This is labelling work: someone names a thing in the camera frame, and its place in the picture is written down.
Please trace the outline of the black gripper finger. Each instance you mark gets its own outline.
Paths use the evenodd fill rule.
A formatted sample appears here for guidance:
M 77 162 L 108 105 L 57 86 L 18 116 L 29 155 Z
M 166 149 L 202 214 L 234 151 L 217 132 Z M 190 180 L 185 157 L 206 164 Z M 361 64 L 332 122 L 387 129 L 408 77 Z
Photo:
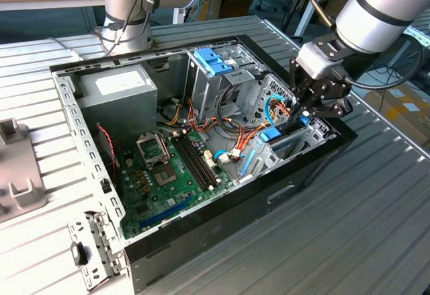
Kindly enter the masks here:
M 297 118 L 304 110 L 308 109 L 306 106 L 308 99 L 307 74 L 293 58 L 290 60 L 289 66 L 289 86 L 294 95 L 291 117 Z
M 318 99 L 306 111 L 317 118 L 342 118 L 353 111 L 353 106 L 347 97 L 340 99 Z

